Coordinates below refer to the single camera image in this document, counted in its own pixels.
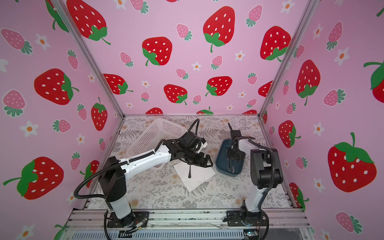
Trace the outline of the silver spoon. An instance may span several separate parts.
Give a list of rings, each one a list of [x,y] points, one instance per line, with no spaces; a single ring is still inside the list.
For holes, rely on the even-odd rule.
[[[189,165],[189,174],[188,174],[188,178],[189,178],[189,179],[192,178],[192,165]]]

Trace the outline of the dark teal plastic bin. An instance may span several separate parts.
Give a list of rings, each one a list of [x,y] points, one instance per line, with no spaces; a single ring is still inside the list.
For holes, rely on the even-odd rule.
[[[232,147],[232,140],[226,139],[222,142],[216,158],[217,170],[227,176],[238,176],[244,166],[246,154],[242,151],[235,151]]]

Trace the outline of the white paper napkin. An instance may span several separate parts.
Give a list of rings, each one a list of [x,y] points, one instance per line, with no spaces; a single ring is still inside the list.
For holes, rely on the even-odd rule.
[[[202,168],[192,165],[192,178],[188,178],[189,165],[186,163],[179,163],[174,166],[177,174],[182,180],[183,184],[189,192],[192,192],[202,183],[208,181],[216,173],[213,168]]]

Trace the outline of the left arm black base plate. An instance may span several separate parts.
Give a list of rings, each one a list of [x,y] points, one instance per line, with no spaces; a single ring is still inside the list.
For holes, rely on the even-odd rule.
[[[133,211],[126,217],[119,219],[115,212],[107,218],[108,228],[146,228],[150,212]]]

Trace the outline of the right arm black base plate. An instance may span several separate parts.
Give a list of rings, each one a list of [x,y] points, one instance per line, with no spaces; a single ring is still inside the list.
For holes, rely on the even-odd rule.
[[[269,218],[262,212],[248,212],[246,210],[227,211],[223,219],[229,227],[266,227]]]

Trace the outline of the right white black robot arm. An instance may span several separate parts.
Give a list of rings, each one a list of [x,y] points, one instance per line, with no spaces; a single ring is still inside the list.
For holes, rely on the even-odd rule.
[[[250,176],[254,186],[249,196],[243,201],[238,213],[223,219],[224,222],[242,222],[245,226],[252,226],[267,221],[268,216],[262,209],[268,193],[284,180],[278,151],[255,142],[255,138],[242,136],[239,130],[229,126],[232,143],[227,150],[227,158],[239,160],[249,156],[251,160]]]

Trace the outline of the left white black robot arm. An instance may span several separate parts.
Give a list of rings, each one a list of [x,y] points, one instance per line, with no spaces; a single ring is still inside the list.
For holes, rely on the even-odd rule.
[[[161,139],[153,150],[118,160],[110,157],[103,168],[81,182],[74,190],[76,199],[101,198],[108,205],[105,220],[116,220],[121,227],[136,228],[138,220],[126,199],[126,181],[156,165],[181,160],[190,166],[213,167],[210,155],[202,153],[207,141],[198,136],[200,120],[196,119],[188,131],[177,139]],[[102,194],[80,195],[80,190],[98,178]]]

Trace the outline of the white plastic mesh basket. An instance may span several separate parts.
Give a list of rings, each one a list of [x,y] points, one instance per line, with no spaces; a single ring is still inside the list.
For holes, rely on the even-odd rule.
[[[130,145],[126,151],[127,156],[133,157],[145,153],[154,149],[160,140],[177,139],[186,132],[187,129],[179,124],[165,119],[155,119]]]

